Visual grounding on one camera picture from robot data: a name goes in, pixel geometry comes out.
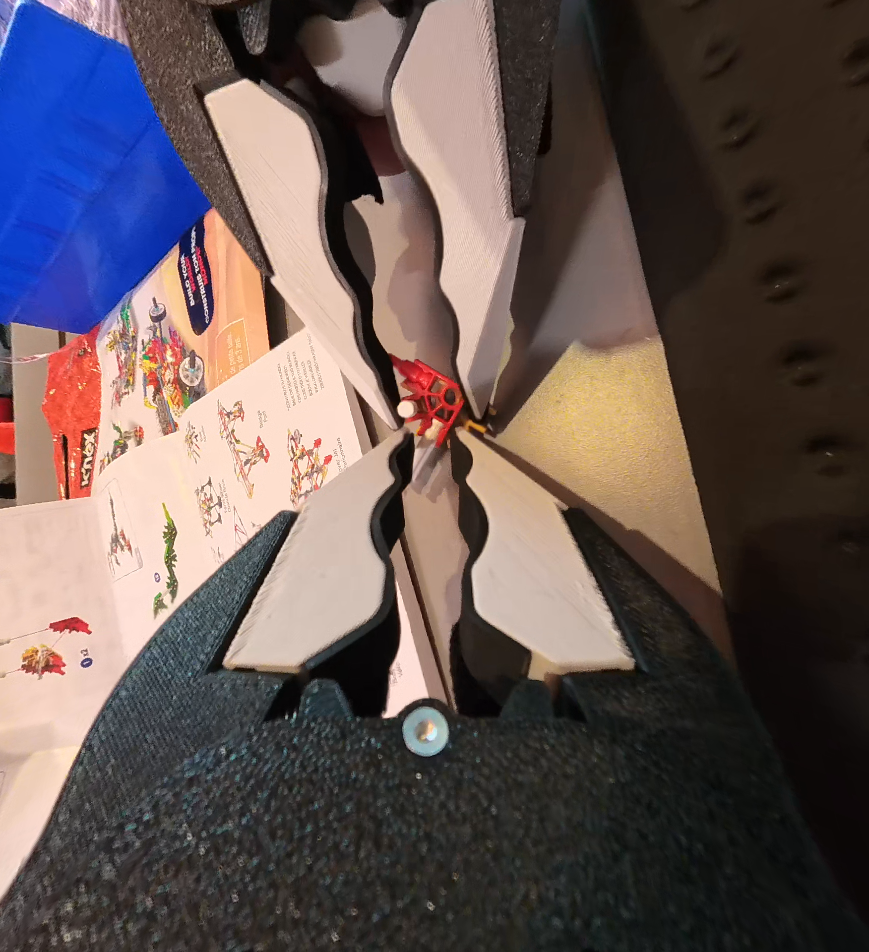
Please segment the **red plastic connector piece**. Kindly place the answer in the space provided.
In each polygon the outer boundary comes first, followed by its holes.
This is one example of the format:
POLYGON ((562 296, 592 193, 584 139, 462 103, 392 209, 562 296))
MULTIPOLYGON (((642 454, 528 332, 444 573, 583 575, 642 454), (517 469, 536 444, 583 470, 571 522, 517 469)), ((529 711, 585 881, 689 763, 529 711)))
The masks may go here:
POLYGON ((415 428, 417 436, 424 432, 434 418, 450 421, 460 415, 465 404, 458 384, 428 364, 423 364, 427 371, 426 384, 422 387, 406 387, 408 396, 404 397, 417 404, 417 415, 405 420, 415 428))

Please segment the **white printed instruction sheet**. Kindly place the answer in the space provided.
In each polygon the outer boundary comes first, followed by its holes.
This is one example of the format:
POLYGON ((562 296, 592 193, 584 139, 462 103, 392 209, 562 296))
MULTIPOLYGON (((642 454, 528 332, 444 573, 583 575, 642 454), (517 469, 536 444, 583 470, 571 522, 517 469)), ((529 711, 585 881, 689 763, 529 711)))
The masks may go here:
POLYGON ((0 509, 0 899, 100 708, 184 601, 368 435, 333 356, 300 330, 95 477, 0 509))

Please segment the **orange and red toy bag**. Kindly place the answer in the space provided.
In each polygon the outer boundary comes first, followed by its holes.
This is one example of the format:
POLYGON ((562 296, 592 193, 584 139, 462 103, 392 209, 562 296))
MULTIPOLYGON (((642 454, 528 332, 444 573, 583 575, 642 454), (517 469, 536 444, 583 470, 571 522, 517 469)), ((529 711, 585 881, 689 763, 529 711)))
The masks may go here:
POLYGON ((42 410, 60 499, 90 495, 129 450, 179 430, 270 349, 263 276, 214 209, 104 320, 48 359, 42 410))

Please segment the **blue plastic bin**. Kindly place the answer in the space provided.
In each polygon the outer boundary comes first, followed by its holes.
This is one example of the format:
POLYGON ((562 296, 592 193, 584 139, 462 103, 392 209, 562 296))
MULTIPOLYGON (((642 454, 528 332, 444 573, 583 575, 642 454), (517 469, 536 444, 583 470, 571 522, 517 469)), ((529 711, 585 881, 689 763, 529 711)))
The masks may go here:
POLYGON ((0 49, 0 324, 86 332, 210 208, 129 49, 23 2, 0 49))

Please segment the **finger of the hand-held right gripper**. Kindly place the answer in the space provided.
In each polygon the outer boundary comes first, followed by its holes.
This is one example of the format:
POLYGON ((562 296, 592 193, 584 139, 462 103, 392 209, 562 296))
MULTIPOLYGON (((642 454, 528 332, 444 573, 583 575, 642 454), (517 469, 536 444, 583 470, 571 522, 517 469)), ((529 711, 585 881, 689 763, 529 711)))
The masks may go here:
POLYGON ((500 374, 524 232, 512 210, 496 26, 493 2, 427 4, 389 87, 395 138, 434 203, 454 368, 477 419, 500 374))
POLYGON ((234 73, 197 89, 275 290, 374 414, 401 429, 393 365, 373 321, 372 239, 343 196, 340 147, 292 93, 234 73))

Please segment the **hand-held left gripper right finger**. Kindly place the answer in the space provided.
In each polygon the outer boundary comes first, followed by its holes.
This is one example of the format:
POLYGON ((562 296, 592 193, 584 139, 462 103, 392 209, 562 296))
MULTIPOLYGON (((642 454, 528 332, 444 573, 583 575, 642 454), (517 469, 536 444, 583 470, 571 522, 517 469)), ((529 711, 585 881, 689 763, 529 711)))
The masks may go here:
POLYGON ((635 668, 631 649, 567 521, 567 508, 485 441, 452 440, 469 601, 463 655, 472 673, 589 673, 635 668))

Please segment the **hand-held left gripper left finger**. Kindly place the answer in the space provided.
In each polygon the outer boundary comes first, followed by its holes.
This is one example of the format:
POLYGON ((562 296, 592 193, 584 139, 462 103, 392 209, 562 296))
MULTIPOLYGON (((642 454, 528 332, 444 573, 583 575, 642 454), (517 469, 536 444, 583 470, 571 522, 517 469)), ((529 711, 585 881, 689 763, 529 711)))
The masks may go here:
POLYGON ((392 553, 415 439, 399 430, 313 494, 250 600, 224 656, 228 670, 302 673, 344 649, 400 647, 392 553))

